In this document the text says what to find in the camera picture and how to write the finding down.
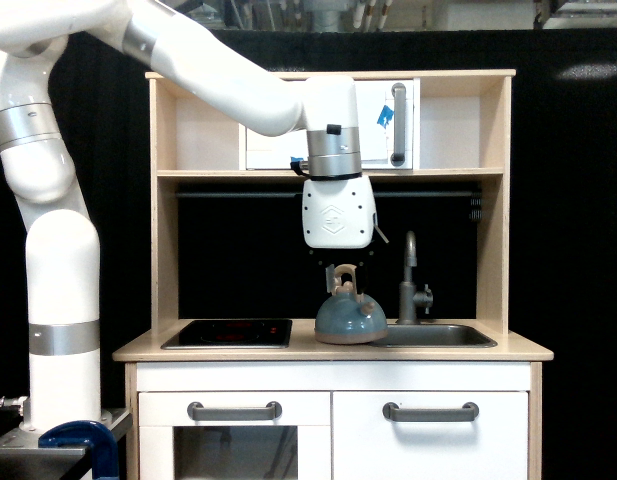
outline blue sticker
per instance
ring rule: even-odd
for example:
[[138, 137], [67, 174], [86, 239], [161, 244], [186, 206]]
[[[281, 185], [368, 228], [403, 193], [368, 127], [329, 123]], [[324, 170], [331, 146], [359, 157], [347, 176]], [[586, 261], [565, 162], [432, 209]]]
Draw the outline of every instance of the blue sticker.
[[381, 110], [381, 114], [379, 115], [379, 119], [377, 119], [377, 123], [382, 127], [386, 128], [394, 117], [395, 112], [388, 105], [384, 105], [384, 108]]

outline stovetop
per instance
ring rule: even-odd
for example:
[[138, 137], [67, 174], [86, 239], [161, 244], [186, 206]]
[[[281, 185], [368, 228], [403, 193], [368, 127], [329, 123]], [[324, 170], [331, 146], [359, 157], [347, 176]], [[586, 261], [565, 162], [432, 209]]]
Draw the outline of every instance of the stovetop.
[[285, 348], [291, 328], [288, 318], [193, 320], [161, 348]]

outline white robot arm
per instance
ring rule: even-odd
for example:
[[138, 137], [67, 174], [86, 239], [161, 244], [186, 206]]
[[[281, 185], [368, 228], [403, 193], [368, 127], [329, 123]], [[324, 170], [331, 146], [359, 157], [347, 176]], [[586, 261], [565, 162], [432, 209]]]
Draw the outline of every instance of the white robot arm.
[[47, 90], [67, 35], [82, 30], [258, 133], [305, 128], [311, 178], [302, 218], [311, 247], [365, 247], [376, 225], [352, 79], [283, 82], [155, 0], [0, 1], [0, 153], [28, 230], [24, 428], [37, 432], [101, 414], [99, 243]]

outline blue teapot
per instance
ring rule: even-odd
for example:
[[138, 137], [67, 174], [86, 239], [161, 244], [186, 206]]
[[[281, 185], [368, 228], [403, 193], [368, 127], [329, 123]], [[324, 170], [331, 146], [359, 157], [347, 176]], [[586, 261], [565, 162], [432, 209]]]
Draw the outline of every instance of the blue teapot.
[[[388, 335], [386, 315], [379, 304], [364, 293], [357, 293], [355, 265], [332, 265], [326, 269], [328, 290], [326, 300], [315, 321], [315, 339], [322, 343], [350, 345], [368, 343]], [[349, 274], [351, 281], [342, 282]]]

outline countertop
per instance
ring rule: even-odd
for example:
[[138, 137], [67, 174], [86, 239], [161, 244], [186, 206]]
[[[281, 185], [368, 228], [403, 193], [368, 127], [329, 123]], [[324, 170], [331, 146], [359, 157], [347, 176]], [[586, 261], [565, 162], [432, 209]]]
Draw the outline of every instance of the countertop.
[[313, 319], [293, 319], [287, 348], [205, 348], [162, 350], [168, 339], [192, 320], [178, 320], [158, 335], [148, 331], [113, 354], [118, 362], [217, 362], [217, 361], [384, 361], [384, 360], [452, 360], [452, 361], [532, 361], [553, 359], [553, 352], [514, 332], [501, 334], [476, 320], [439, 320], [435, 323], [469, 325], [497, 342], [495, 347], [381, 348], [370, 345], [329, 345], [315, 340]]

